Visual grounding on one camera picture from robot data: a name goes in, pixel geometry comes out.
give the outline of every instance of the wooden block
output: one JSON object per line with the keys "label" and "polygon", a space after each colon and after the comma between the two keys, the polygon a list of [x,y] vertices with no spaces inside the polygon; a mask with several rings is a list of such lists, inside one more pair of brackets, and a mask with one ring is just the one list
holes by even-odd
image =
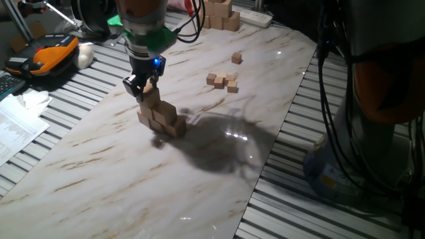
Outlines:
{"label": "wooden block", "polygon": [[214,86],[214,80],[217,77],[216,74],[208,74],[207,76],[207,85]]}
{"label": "wooden block", "polygon": [[234,79],[236,78],[235,75],[227,75],[226,79],[224,80],[224,85],[227,86],[229,81],[234,81]]}
{"label": "wooden block", "polygon": [[137,111],[137,116],[140,123],[144,124],[148,128],[151,127],[151,121],[141,113],[141,110]]}
{"label": "wooden block", "polygon": [[153,88],[150,82],[146,83],[145,88],[143,89],[143,102],[141,102],[140,97],[136,97],[137,102],[140,106],[151,109],[154,105],[158,104],[161,101],[159,97],[159,89]]}
{"label": "wooden block", "polygon": [[223,30],[223,18],[210,16],[210,26],[212,29]]}
{"label": "wooden block", "polygon": [[227,84],[227,92],[237,93],[237,91],[238,91],[238,83],[235,81],[229,81]]}
{"label": "wooden block", "polygon": [[210,28],[211,28],[211,24],[210,24],[210,16],[205,16],[204,28],[205,28],[205,29],[210,29]]}
{"label": "wooden block", "polygon": [[151,109],[146,108],[143,105],[140,105],[140,112],[143,116],[145,116],[146,118],[153,120],[153,112]]}
{"label": "wooden block", "polygon": [[232,63],[240,64],[242,62],[242,54],[235,52],[232,55]]}
{"label": "wooden block", "polygon": [[152,112],[153,120],[164,126],[171,125],[177,118],[175,106],[165,101],[160,101],[154,106]]}
{"label": "wooden block", "polygon": [[186,117],[177,116],[175,123],[165,128],[165,133],[176,138],[183,136],[186,133]]}
{"label": "wooden block", "polygon": [[240,13],[232,12],[230,18],[223,19],[223,29],[228,31],[237,31],[240,25]]}
{"label": "wooden block", "polygon": [[214,16],[229,18],[232,14],[232,0],[226,0],[223,3],[214,3]]}
{"label": "wooden block", "polygon": [[226,76],[227,76],[227,73],[225,73],[225,72],[220,72],[220,73],[218,73],[218,76],[217,76],[217,77],[221,77],[221,78],[223,78],[223,79],[226,79]]}
{"label": "wooden block", "polygon": [[211,0],[207,1],[204,0],[205,3],[205,15],[206,16],[213,16],[214,15],[214,2]]}
{"label": "wooden block", "polygon": [[151,123],[151,129],[159,133],[164,133],[164,129],[165,129],[164,125],[161,125],[159,122],[156,122],[155,120],[150,120],[150,123]]}
{"label": "wooden block", "polygon": [[214,88],[224,89],[224,79],[221,77],[216,77],[214,80]]}

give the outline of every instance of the electrical wire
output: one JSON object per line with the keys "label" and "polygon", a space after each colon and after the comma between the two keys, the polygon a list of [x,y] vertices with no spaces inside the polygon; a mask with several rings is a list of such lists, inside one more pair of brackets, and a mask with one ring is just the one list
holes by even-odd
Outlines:
{"label": "electrical wire", "polygon": [[326,96],[326,92],[325,92],[325,88],[324,88],[324,84],[323,84],[323,63],[321,63],[320,59],[319,59],[319,87],[320,87],[320,96],[321,96],[321,113],[323,116],[323,120],[325,122],[325,128],[326,128],[326,132],[327,132],[327,137],[329,139],[329,143],[331,145],[332,148],[332,152],[335,155],[336,161],[338,163],[339,168],[342,170],[342,172],[344,173],[344,175],[347,177],[347,179],[353,183],[356,187],[358,187],[359,189],[364,190],[365,192],[368,192],[372,195],[375,196],[380,196],[380,197],[387,197],[387,194],[380,194],[380,193],[376,193],[373,192],[372,190],[363,187],[362,185],[360,185],[358,182],[356,182],[351,176],[350,174],[348,174],[348,172],[346,171],[346,169],[344,168],[338,154],[337,154],[337,149],[335,147],[334,144],[334,140],[333,140],[333,132],[331,131],[331,129],[329,128],[329,122],[327,121],[327,115],[326,115],[326,111],[330,114],[330,109],[329,109],[329,104],[327,102],[327,96]]}
{"label": "electrical wire", "polygon": [[[199,7],[197,7],[196,1],[192,0],[193,2],[193,6],[195,8],[195,14],[191,17],[191,19],[189,19],[186,23],[184,23],[182,26],[180,26],[178,29],[174,30],[174,33],[177,33],[177,39],[179,39],[179,41],[184,42],[184,43],[193,43],[195,42],[198,38],[199,35],[201,34],[201,30],[204,27],[204,23],[205,23],[205,14],[202,15],[202,20],[199,16],[199,12],[202,8],[203,13],[205,12],[205,3],[203,0],[199,1]],[[195,28],[195,33],[190,34],[190,35],[180,35],[180,31],[181,29],[183,29],[183,27],[185,27],[186,25],[188,25],[190,22],[192,22],[194,24],[194,28]],[[194,39],[192,40],[186,40],[186,39],[182,39],[182,37],[194,37]]]}

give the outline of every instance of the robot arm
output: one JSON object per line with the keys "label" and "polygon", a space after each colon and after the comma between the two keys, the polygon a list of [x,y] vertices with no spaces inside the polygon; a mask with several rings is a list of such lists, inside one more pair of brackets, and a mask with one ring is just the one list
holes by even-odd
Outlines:
{"label": "robot arm", "polygon": [[181,28],[171,32],[164,27],[167,0],[115,0],[115,2],[124,26],[126,51],[133,68],[132,75],[124,78],[123,83],[127,92],[141,103],[146,82],[149,80],[156,88],[159,77],[163,75],[166,59],[161,54],[173,46],[177,39],[190,43],[199,37],[204,22],[200,24],[199,11],[201,5],[205,10],[205,4],[200,0],[200,7],[195,9],[191,21],[196,17],[199,27],[193,34],[196,37],[187,41],[178,37]]}

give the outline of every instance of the white paper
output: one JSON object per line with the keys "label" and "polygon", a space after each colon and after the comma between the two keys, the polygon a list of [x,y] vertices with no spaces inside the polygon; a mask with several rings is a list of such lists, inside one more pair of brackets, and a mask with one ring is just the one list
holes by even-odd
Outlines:
{"label": "white paper", "polygon": [[50,126],[29,113],[12,95],[0,102],[0,166]]}

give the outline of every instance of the table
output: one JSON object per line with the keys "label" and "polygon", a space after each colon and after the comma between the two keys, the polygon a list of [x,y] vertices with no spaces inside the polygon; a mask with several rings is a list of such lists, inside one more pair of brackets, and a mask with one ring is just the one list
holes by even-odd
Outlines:
{"label": "table", "polygon": [[[313,50],[248,25],[177,43],[158,86],[185,137],[141,125],[118,85],[0,200],[1,237],[232,238]],[[239,92],[207,86],[209,72],[237,75]]]}

